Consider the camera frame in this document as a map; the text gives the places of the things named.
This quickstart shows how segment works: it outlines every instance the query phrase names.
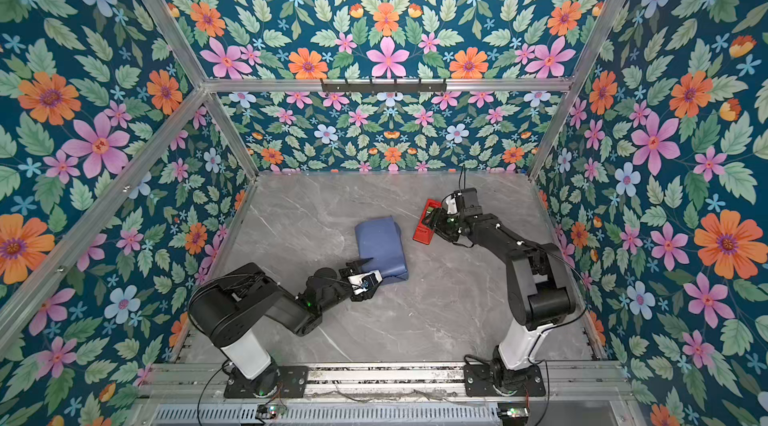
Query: orange flower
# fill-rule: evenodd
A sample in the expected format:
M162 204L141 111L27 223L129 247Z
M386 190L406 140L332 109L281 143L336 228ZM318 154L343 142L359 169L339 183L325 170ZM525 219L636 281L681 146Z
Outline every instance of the orange flower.
M86 426L112 426L112 419L104 419L104 416L99 416L94 422Z
M357 3L357 4L353 4L350 7L350 16L351 17L353 17L353 18L362 18L362 13L363 13L362 4Z
M741 115L741 105L739 100L731 98L720 106L720 117L725 121L735 121Z
M587 232L587 228L579 221L576 221L571 228L571 239L574 240L574 246L577 248L583 248L587 245L589 233Z
M674 114L681 118L686 114L689 118L699 113L699 108L706 106L712 101L712 80L705 79L706 73L697 71L695 75L690 73L683 76L680 84L672 88L672 98L670 100L670 109Z
M149 73L151 82L147 83L147 92L153 96L152 104L163 114L170 116L181 103L181 91L175 77L171 77L166 70L152 71Z
M411 18L418 18L422 14L424 14L424 11L422 11L421 6L419 6L418 4L410 3L410 5L408 6L408 16L410 16Z
M525 152L523 151L523 148L509 148L504 152L504 156L502 158L504 159L504 162L518 162L523 159L523 155Z
M20 214L0 216L0 275L7 285L24 281L27 269L35 270L54 247L52 234L43 234L48 225L38 218L24 224Z
M216 8L211 8L208 3L192 3L192 12L190 13L192 21L197 21L195 26L201 31L205 31L208 36L224 36L226 25L221 19L221 13Z
M618 90L615 83L616 75L612 71L603 71L599 78L592 83L592 92L589 94L589 109L592 113L604 114L614 103L614 94Z
M283 162L283 153L278 150L273 150L272 148L264 148L261 151L261 155L266 162L271 164L281 164Z
M478 80L482 78L482 73L488 70L488 63L484 61L488 56L484 52L478 53L478 48L468 47L467 52L459 51L456 53L456 61L451 61L448 67L453 74L451 77L455 80Z
M104 389L101 390L101 393L99 393L98 400L104 403L112 399L112 396L114 395L114 390L116 389L116 387L117 387L116 383L107 384L104 387Z
M747 279L757 275L757 266L768 261L768 246L753 239L763 237L763 229L754 220L740 224L741 214L723 210L720 219L710 213L701 220L704 229L697 229L694 242L699 249L699 258L705 266L715 264L715 274L726 279L734 278L734 268L739 277Z
M571 3L565 1L562 7L557 7L552 11L552 18L549 18L547 26L550 34L565 36L567 32L576 28L576 21L581 19L581 4L579 2Z
M754 48L756 45L757 41L755 41L755 38L751 36L739 36L734 39L733 43L730 44L728 52L730 53L731 57L744 56L744 54L752 51L752 48Z
M402 158L402 152L400 152L400 150L398 150L397 148L394 148L394 147L393 148L389 148L384 153L384 159L386 159L387 161L389 161L392 164L400 161L401 158Z
M307 48L300 47L298 53L291 53L288 59L291 60L288 69L298 80L324 80L328 77L328 65L321 61L317 51L311 53Z
M374 26L384 36L392 36L392 32L397 31L399 27L397 21L400 19L400 14L395 11L395 7L392 3L381 3L379 10L373 13L373 20L376 22Z
M187 313L181 313L181 316L179 316L178 321L174 321L174 325L170 327L170 332L173 334L170 335L170 338L168 338L168 345L173 347L176 345L176 343L179 341L179 338L181 337L181 332L184 330L184 326L187 325L188 316Z
M186 238L187 244L184 245L184 248L186 248L190 254L197 254L203 250L205 240L208 239L206 230L207 228L203 226L202 222L190 226L190 231L187 233Z
M34 74L34 81L27 80L18 84L18 89L24 93L18 97L18 102L37 121L46 120L54 126L64 124L64 120L74 118L72 111L80 111L80 101L75 100L80 93L67 84L63 76L54 73L53 77L42 71Z
M594 325L594 330L598 334L600 344L605 346L605 335L603 334L605 332L605 326L603 326L603 322L598 319L598 315L594 314L594 311L589 312L589 317L592 320L592 325Z
M680 426L675 416L670 415L670 410L666 406L654 404L650 409L650 422L654 426Z
M240 190L240 192L238 192L237 195L235 196L235 211L240 209L240 207L243 205L244 199L245 199L245 190Z

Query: pink flower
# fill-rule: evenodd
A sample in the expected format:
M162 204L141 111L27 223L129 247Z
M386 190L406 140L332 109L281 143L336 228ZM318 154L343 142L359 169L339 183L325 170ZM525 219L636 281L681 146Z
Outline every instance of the pink flower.
M580 100L576 98L576 102L571 106L571 126L576 126L576 129L581 127L581 121L587 120L587 114L584 110L587 109L587 100Z
M532 60L535 56L535 48L523 44L523 47L519 50L515 50L514 54L517 55L517 57L514 58L515 63L520 63L522 61L523 64L528 64L528 60Z
M88 268L88 265L91 263L91 259L95 259L96 261L101 261L101 259L104 259L104 250L102 248L97 248L97 246L103 245L104 241L106 240L106 234L100 232L96 235L94 241L91 243L91 247L88 248L85 254L80 256L80 259L78 259L79 270L85 271Z
M704 174L704 178L707 182L712 179L712 173L714 172L718 176L725 172L720 164L725 161L728 155L724 152L715 154L715 146L706 148L706 156L704 154L696 154L696 162L699 164L694 168L696 174Z
M320 97L325 98L324 100L322 100L323 106L325 107L333 106L333 109L336 111L341 110L342 104L350 103L350 98L344 96L341 93L320 93Z
M563 259L566 263L568 263L571 268L576 267L576 263L574 262L574 259L571 258L571 255L573 255L574 251L576 250L576 246L574 246L573 243L568 244L568 238L565 237L565 234L557 234L558 237L558 248L560 248L560 253L563 255Z
M179 148L180 150L186 149L187 145L184 143L184 139L189 136L189 133L185 130L179 131L178 135L176 136L176 139L174 139L170 143L170 150L176 151L176 148Z
M286 98L288 104L296 103L300 110L304 109L305 104L312 104L309 91L288 91L286 94L288 95Z
M214 75L216 77L225 77L229 75L234 80L243 79L240 73L250 73L253 69L245 64L240 59L240 48L237 46L229 46L224 51L224 46L214 39L208 39L208 46L213 51L202 50L200 56L205 58L206 61L216 63L214 66Z
M440 110L444 111L448 106L456 106L456 98L461 94L459 91L446 91L445 93L432 98L432 104L439 104Z
M345 52L352 54L352 49L357 47L357 43L352 41L351 34L344 35L344 33L339 33L339 37L336 38L336 46L339 47L340 53Z
M638 252L638 246L642 246L643 242L638 238L640 234L639 229L632 229L628 224L624 225L625 232L619 234L619 237L624 244L621 246L623 249L629 249L632 254Z
M549 49L543 44L540 44L535 49L535 54L538 60L531 61L531 63L525 67L525 70L529 73L538 71L536 77L547 77L550 71L552 76L562 76L565 74L565 67L560 64L561 61L570 60L571 57L576 54L575 50L565 50L565 36L561 36L554 40L552 48Z
M143 368L139 368L136 372L136 379L134 380L134 386L141 386L143 382L147 381L147 376L152 368L152 363L147 364Z
M677 158L680 155L680 149L677 147L677 144L673 141L664 141L677 131L677 124L679 123L680 120L672 118L671 120L666 120L659 129L659 115L653 112L649 114L648 121L645 124L648 132L637 130L632 133L632 141L638 146L642 146L634 152L632 163L643 164L648 160L648 171L656 176L661 169L659 154L668 160Z
M598 120L597 123L594 120L589 121L589 129L584 132L584 137L587 138L587 149L600 148L600 141L605 138L605 131L600 131L601 129L603 129L602 120Z
M85 141L69 140L62 146L62 151L72 156L81 157L88 155L83 162L85 177L92 178L101 172L101 163L113 174L118 174L128 164L128 156L118 150L119 146L128 144L129 134L124 131L115 131L110 134L109 118L106 114L99 113L94 119L96 131L82 120L72 122L74 130Z
M504 119L504 111L502 111L502 107L499 106L495 110L490 110L486 119L490 121L491 124L501 122Z
M483 107L486 103L493 103L493 92L480 91L469 98L470 103L477 103L477 107Z
M355 126L368 124L368 120L366 119L367 117L367 114L361 112L360 108L357 108L354 113L350 113L350 124L354 124Z
M592 158L584 164L584 175L588 180L594 181L594 179L598 177L598 164L600 163L593 161Z
M706 324L712 328L717 326L717 315L722 316L724 319L733 319L735 317L734 312L719 301L728 296L728 286L715 285L710 289L710 280L702 272L696 276L696 284L699 285L698 288L692 282L683 285L685 291L690 296L696 298L688 303L688 311L697 315L704 310Z
M130 121L133 119L133 117L125 112L125 103L117 104L114 101L109 102L109 109L104 110L104 114L107 116L110 116L112 120L110 121L110 124L112 126L120 125L121 128L125 128L128 126L128 123L126 121Z
M56 339L51 343L51 351L38 353L38 364L40 365L38 379L45 376L49 371L54 378L61 376L64 365L78 358L77 353L70 352L77 344L77 339L72 338L64 344L63 338L56 336Z
M708 342L702 343L701 333L698 329L694 331L693 337L686 332L683 333L683 339L688 343L683 346L683 352L694 357L694 364L697 368L701 369L702 364L706 364L708 368L714 368L712 353L715 352L715 346Z
M198 277L197 281L198 283L205 282L206 278L208 277L208 272L210 271L210 267L214 264L214 261L216 261L216 255L219 254L219 248L221 247L221 236L216 234L214 236L214 242L213 244L206 244L205 245L205 254L208 256L203 259L203 261L200 262L200 270L198 271L198 274L200 276Z
M422 34L422 42L418 44L418 47L424 49L424 54L429 51L437 51L437 46L440 44L440 40L435 37L435 33L429 33L429 36Z
M640 104L634 104L634 112L629 114L629 119L633 120L632 126L638 127L638 124L645 126L646 116L650 114L650 108L648 102L643 101Z
M371 70L371 76L379 77L383 76L384 73L386 73L387 79L391 78L393 74L395 76L405 76L406 68L400 63L407 60L411 54L406 50L395 51L395 41L389 36L385 36L382 39L381 47L381 52L376 50L366 52L368 59L378 63Z
M173 177L176 178L176 181L178 182L184 181L190 175L187 171L189 169L189 165L184 164L184 161L181 158L176 161L171 161L170 167L173 168Z
M650 232L650 238L660 245L653 248L650 254L654 258L661 258L663 256L667 271L672 271L675 259L683 264L688 264L690 262L688 255L680 249L688 243L688 235L679 232L673 237L672 225L668 222L664 224L664 228L661 231L664 233L663 235L658 231Z
M293 121L296 121L296 117L293 115L293 111L286 111L285 108L280 108L277 110L277 117L280 119L281 123L285 123L288 126L293 124Z
M254 47L250 44L246 47L240 46L240 58L242 60L248 60L248 64L254 66L254 64L261 64L261 51L254 50Z
M120 231L120 237L123 239L118 241L118 248L122 248L123 254L128 256L131 249L134 251L139 250L139 241L144 238L144 235L141 234L136 228L133 228L129 231L126 231L125 229Z
M38 309L38 314L34 315L32 322L29 323L30 334L37 336L48 323L48 317L52 321L65 320L67 318L67 309L64 306L60 306L60 304L69 301L72 299L72 296L74 296L74 289L66 288L43 302L43 305Z
M67 155L61 150L56 152L55 158L47 156L43 158L43 162L50 166L45 175L49 178L58 176L58 180L63 184L69 182L70 176L80 176L80 171L74 167L78 163L78 158L67 158Z
M192 118L192 126L194 126L196 130L198 130L200 126L205 126L208 124L205 119L206 114L208 114L208 110L205 109L205 106L200 106L197 108L197 111L194 112L194 118Z
M420 126L426 126L427 124L430 124L435 120L435 118L432 117L432 114L433 114L432 111L427 112L427 110L422 108L421 111L413 115L413 117L416 118L416 121L414 121L414 123Z
M592 277L589 275L589 272L586 272L586 271L582 271L582 272L581 272L581 279L583 279L583 280L584 280L584 287L587 289L587 291L589 291L590 289L592 289L592 281L593 281L593 279L592 279Z

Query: marble surface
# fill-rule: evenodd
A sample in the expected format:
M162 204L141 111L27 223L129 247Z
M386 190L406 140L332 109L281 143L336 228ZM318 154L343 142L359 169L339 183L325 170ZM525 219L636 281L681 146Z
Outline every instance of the marble surface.
M512 314L503 263L484 248L461 248L435 236L429 246L411 236L428 198L440 200L458 185L456 173L266 174L227 264L253 261L293 293L321 267L341 268L358 257L354 226L393 216L402 230L410 278L380 287L374 298L344 302L299 338L263 318L256 333L278 363L461 361L489 358L506 335ZM470 173L484 210L529 239L550 234L524 175ZM210 362L223 355L192 334L181 361ZM590 359L580 322L553 331L537 358Z

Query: floral wallpaper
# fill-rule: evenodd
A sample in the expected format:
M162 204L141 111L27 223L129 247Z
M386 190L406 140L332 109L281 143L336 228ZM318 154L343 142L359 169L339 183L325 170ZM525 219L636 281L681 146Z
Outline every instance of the floral wallpaper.
M138 0L0 0L0 302L190 86Z
M166 362L243 201L246 178L205 108L0 362L0 424L120 426ZM3 231L22 216L0 216Z
M232 79L567 76L602 4L168 0L209 75Z
M768 422L767 11L629 0L537 178L654 426Z
M263 170L524 172L560 95L301 91L222 95Z

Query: metal plate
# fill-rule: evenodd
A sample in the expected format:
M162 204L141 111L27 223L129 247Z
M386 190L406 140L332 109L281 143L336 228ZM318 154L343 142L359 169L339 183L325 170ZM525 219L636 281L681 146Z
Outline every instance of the metal plate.
M520 387L516 393L510 394L515 396L533 396L541 397L547 393L544 388L544 380L542 378L542 371L538 366L532 366L536 375L533 379L524 383L523 387ZM465 364L464 365L464 386L466 388L467 396L499 396L502 395L493 383L490 381L491 371L486 364Z
M307 366L278 366L280 372L280 397L303 398L306 378L310 373ZM228 399L253 399L255 394L245 384L235 381L227 384L224 397Z

